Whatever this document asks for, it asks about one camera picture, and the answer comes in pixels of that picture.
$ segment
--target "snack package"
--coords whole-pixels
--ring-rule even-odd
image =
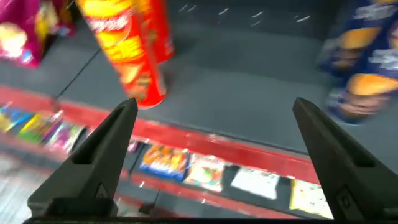
[[[398,10],[397,0],[345,1],[320,54],[320,67],[336,77],[350,73],[364,49]]]
[[[292,180],[292,196],[289,209],[333,219],[321,186],[302,180]]]
[[[71,0],[51,0],[58,22],[54,32],[61,36],[71,36],[75,33],[72,15],[69,11]]]
[[[0,1],[0,57],[28,68],[42,59],[48,34],[41,0]]]
[[[167,19],[165,1],[138,0],[137,8],[142,15],[148,41],[157,63],[163,63],[174,55],[174,46]]]
[[[188,167],[188,177],[184,180],[184,183],[220,192],[223,190],[221,179],[223,178],[224,167],[225,161],[215,156],[193,154]]]
[[[140,170],[182,181],[188,161],[186,150],[156,144],[145,153]]]
[[[36,114],[17,135],[22,139],[40,143],[48,139],[60,124],[61,119],[57,115],[48,118]]]
[[[47,143],[51,150],[69,153],[75,145],[84,127],[63,122]]]
[[[231,186],[275,200],[277,198],[276,186],[278,181],[279,175],[241,167],[233,179]]]
[[[376,114],[398,90],[398,12],[392,18],[329,95],[329,111],[346,123],[359,124]]]
[[[127,152],[135,152],[138,146],[138,142],[130,139],[129,147],[127,148]]]
[[[146,109],[161,103],[166,90],[134,2],[76,1],[105,55],[119,73],[128,97],[135,97],[138,107]]]
[[[1,131],[6,133],[14,126],[28,121],[32,116],[32,113],[28,113],[17,108],[11,108],[10,104],[4,105],[0,109]]]

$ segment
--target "store shelf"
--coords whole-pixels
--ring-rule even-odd
[[[300,96],[323,107],[330,83],[315,61],[339,1],[168,2],[176,46],[175,58],[162,65],[169,93],[161,105],[139,112],[135,137],[318,183],[292,105]],[[95,127],[126,99],[85,23],[77,26],[76,37],[50,48],[59,54],[45,59],[38,73],[0,64],[13,74],[0,77],[3,85],[42,94],[0,86],[0,103],[52,112],[51,96],[73,73],[78,76],[62,95],[71,121]],[[52,76],[37,78],[43,74]],[[363,126],[341,125],[395,172],[397,110],[395,104]]]
[[[85,138],[85,133],[83,133],[78,141],[81,141]],[[18,137],[12,136],[10,134],[0,134],[0,142],[1,149],[0,151],[5,152],[7,154],[16,156],[21,159],[38,159],[39,164],[36,164],[32,161],[33,165],[41,166],[42,161],[46,161],[47,164],[51,164],[52,166],[47,167],[48,169],[56,169],[61,162],[63,162],[68,154],[51,151],[48,147],[43,144],[34,144]],[[143,147],[143,144],[139,143],[137,146],[137,150],[140,150]],[[134,166],[137,161],[137,154],[135,153],[126,153],[126,157],[124,159],[123,168],[121,171],[120,178],[128,179],[130,176],[131,168]]]
[[[12,182],[10,182],[7,186],[1,186],[3,195],[0,196],[10,196],[4,195],[6,194],[7,188],[12,189],[11,192],[18,193],[18,190],[24,190],[25,193],[24,195],[18,195],[18,197],[12,197],[12,200],[6,203],[8,207],[2,207],[3,213],[0,214],[0,220],[4,221],[7,218],[15,218],[15,216],[18,215],[16,212],[14,212],[13,215],[9,213],[11,210],[9,206],[19,203],[18,207],[20,208],[21,204],[26,205],[29,195],[45,180],[45,178],[47,178],[56,168],[59,167],[60,163],[45,157],[38,156],[36,154],[25,152],[24,150],[16,150],[16,148],[10,147],[6,144],[0,145],[0,155],[9,158],[17,164],[21,164],[18,170],[11,171],[13,175],[9,176],[9,178],[12,179]],[[26,173],[26,167],[28,167],[31,174]],[[157,196],[158,191],[133,186],[127,179],[125,181],[122,180],[119,182],[115,199],[117,201],[122,201],[124,204],[119,205],[119,211],[123,210],[124,213],[136,214],[138,208],[145,203],[155,205]],[[181,217],[181,215],[177,213],[158,207],[154,207],[151,215],[154,217]]]
[[[23,162],[30,166],[32,170],[45,176],[50,175],[60,165],[59,162],[12,146],[0,145],[0,149],[0,154]],[[154,205],[150,214],[152,217],[249,218],[249,216],[240,213],[204,205],[184,198],[175,199],[174,203],[168,206],[167,203],[170,198],[173,198],[173,196],[160,193],[158,190],[145,188],[142,185],[134,185],[129,179],[119,181],[115,195],[116,200],[121,199],[124,204],[129,205],[129,208],[122,208],[124,212],[128,212],[128,209],[132,209],[131,213],[137,212],[136,210],[145,203]]]
[[[165,192],[159,192],[155,206],[193,218],[254,218],[239,212],[233,212]]]
[[[238,171],[238,167],[236,166],[226,167],[224,170],[222,192],[212,192],[201,187],[143,172],[139,170],[139,166],[145,152],[149,148],[150,145],[144,147],[140,152],[136,165],[131,173],[132,182],[136,185],[160,190],[165,193],[164,197],[169,197],[166,195],[171,194],[176,197],[185,198],[188,201],[193,200],[196,203],[204,203],[258,218],[322,218],[298,210],[289,210],[291,186],[290,179],[287,178],[281,178],[279,180],[277,186],[277,200],[270,200],[232,187],[231,183]],[[179,201],[177,199],[174,200],[175,201],[170,201],[170,206],[179,207]]]

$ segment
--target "gray shelf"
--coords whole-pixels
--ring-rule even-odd
[[[315,61],[325,27],[333,20],[328,11],[336,10],[336,4],[212,2],[169,1],[177,54],[162,65],[168,95],[139,117],[307,154],[292,105],[299,96],[324,107],[331,80],[316,69]],[[227,7],[227,15],[215,16]],[[262,14],[262,24],[251,27],[249,15],[261,10],[268,12]],[[281,24],[275,20],[277,12],[284,18]],[[311,17],[300,23],[294,15]],[[126,99],[102,53],[62,97],[107,109]],[[395,172],[397,112],[398,105],[393,105],[362,126],[342,124]]]

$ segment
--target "product label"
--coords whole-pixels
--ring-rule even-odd
[[[392,16],[397,11],[393,5],[372,4],[355,10],[354,19],[378,20]]]

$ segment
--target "pringles can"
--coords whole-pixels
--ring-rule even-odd
[[[86,22],[119,73],[128,97],[146,109],[165,99],[162,74],[133,0],[77,0]]]
[[[166,62],[174,56],[174,46],[165,0],[135,0],[135,3],[142,15],[142,25],[147,31],[156,62]]]

